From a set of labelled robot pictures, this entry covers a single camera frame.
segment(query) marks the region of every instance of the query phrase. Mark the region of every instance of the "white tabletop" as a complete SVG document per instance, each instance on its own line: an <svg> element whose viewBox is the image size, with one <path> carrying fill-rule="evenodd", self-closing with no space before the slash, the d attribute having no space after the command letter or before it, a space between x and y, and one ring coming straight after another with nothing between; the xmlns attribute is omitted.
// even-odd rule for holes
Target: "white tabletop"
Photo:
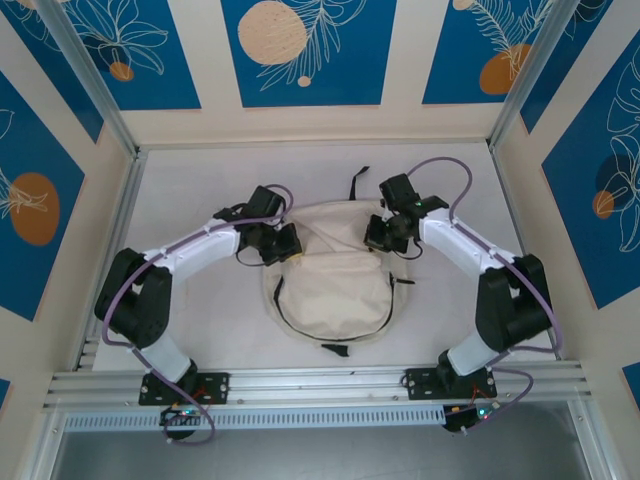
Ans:
<svg viewBox="0 0 640 480"><path fill-rule="evenodd" d="M474 175L457 215L497 245L519 253L515 229L487 146L464 144L256 146L149 153L126 246L144 251L168 244L204 224L225 206L246 201L257 185L289 187L296 205L348 197L352 176L359 199L379 198L378 185L418 161L447 155L466 162ZM466 181L457 165L438 163L412 176L421 196L451 203ZM243 252L258 262L254 252ZM426 248L411 262L416 285L405 311L375 343L355 345L349 358L285 334L267 315L259 268L229 258L176 286L169 329L200 368L297 368L434 363L473 330L477 279L470 279L440 252ZM549 347L546 333L527 342ZM517 360L552 355L518 352ZM94 370L139 370L122 348L100 344Z"/></svg>

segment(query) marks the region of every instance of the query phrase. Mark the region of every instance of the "vent grille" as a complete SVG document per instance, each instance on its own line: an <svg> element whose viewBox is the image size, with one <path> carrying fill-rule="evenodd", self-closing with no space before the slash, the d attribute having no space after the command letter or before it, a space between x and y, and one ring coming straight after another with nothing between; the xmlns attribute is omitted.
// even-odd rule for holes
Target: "vent grille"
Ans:
<svg viewBox="0 0 640 480"><path fill-rule="evenodd" d="M216 409L210 412L220 430L274 428L335 428L400 425L443 425L442 406L410 406L380 408L296 408L296 409ZM140 413L76 413L67 417L65 432L155 431L160 414ZM208 429L203 418L172 430Z"/></svg>

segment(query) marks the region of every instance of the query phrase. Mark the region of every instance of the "mounting plate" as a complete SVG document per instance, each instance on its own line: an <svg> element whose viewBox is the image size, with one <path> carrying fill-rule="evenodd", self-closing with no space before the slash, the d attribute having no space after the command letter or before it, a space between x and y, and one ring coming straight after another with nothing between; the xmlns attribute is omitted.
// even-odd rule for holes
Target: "mounting plate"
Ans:
<svg viewBox="0 0 640 480"><path fill-rule="evenodd" d="M484 368L466 377L457 377L448 388L438 378L435 368L410 368L405 370L403 384L409 392L409 400L471 399L474 387L489 398L498 396L493 375Z"/></svg>
<svg viewBox="0 0 640 480"><path fill-rule="evenodd" d="M191 396L202 405L226 405L229 391L228 373L198 373ZM158 377L149 373L142 378L138 403L143 406L170 406L188 404Z"/></svg>

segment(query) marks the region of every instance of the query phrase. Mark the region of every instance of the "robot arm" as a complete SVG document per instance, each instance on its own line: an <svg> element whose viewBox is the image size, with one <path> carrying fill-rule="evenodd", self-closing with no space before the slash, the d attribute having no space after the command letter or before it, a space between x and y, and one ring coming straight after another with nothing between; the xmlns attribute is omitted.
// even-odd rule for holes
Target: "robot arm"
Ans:
<svg viewBox="0 0 640 480"><path fill-rule="evenodd" d="M441 251L471 278L478 278L476 328L440 356L438 376L444 384L473 374L517 343L551 326L531 292L498 259L520 271L548 302L544 269L535 256L517 257L488 242L451 218L449 206L440 198L421 199L407 175L390 178L380 190L387 213L384 218L371 217L367 246L406 253L408 240L418 239Z"/></svg>
<svg viewBox="0 0 640 480"><path fill-rule="evenodd" d="M278 228L260 222L261 218L275 216L283 205L282 197L258 187L248 203L221 210L200 229L177 242L143 253L129 248L122 250L115 256L100 292L96 316L104 320L116 293L132 273L162 254L127 290L111 317L109 328L126 337L166 379L185 386L188 391L186 384L197 373L197 367L167 331L172 286L246 247L256 248L266 265L300 253L293 224ZM237 224L238 220L251 219L256 221Z"/></svg>

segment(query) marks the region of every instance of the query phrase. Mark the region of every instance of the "backpack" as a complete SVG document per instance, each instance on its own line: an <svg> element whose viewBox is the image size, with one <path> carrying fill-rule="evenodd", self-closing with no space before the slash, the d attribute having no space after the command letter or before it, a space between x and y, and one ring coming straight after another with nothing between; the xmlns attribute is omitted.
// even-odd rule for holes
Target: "backpack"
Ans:
<svg viewBox="0 0 640 480"><path fill-rule="evenodd" d="M303 254L263 269L267 310L276 323L341 357L349 356L349 345L388 330L413 283L406 280L407 260L364 245L371 215L383 208L355 200L356 177L353 200L293 209L287 223L295 224Z"/></svg>

